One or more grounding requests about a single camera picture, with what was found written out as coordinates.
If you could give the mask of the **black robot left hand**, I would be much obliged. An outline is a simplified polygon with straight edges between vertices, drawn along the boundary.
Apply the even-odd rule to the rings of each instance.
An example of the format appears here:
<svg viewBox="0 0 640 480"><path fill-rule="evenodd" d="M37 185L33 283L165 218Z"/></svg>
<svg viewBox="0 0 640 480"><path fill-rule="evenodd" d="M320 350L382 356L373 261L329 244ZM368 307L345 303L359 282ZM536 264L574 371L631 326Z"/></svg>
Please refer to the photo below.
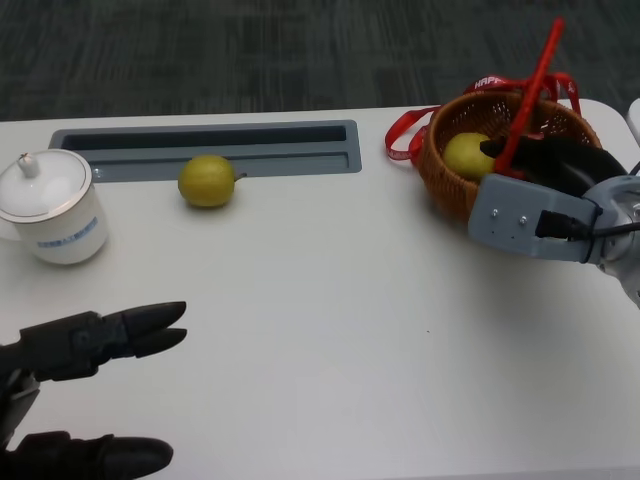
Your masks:
<svg viewBox="0 0 640 480"><path fill-rule="evenodd" d="M94 311L21 330L1 348L1 476L4 479L140 479L166 468L173 448L147 437L74 439L66 431L26 436L8 445L45 381L88 378L119 358L168 350L187 335L174 323L183 301L130 308L103 316Z"/></svg>

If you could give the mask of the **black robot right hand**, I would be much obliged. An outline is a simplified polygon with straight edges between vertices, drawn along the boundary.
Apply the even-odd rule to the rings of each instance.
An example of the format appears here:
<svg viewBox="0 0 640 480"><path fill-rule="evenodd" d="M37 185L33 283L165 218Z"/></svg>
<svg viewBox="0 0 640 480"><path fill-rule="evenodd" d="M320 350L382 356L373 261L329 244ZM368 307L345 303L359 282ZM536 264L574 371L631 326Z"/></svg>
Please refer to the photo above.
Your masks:
<svg viewBox="0 0 640 480"><path fill-rule="evenodd" d="M627 170L606 150L564 136L521 136L511 169L525 181L581 197Z"/></svg>

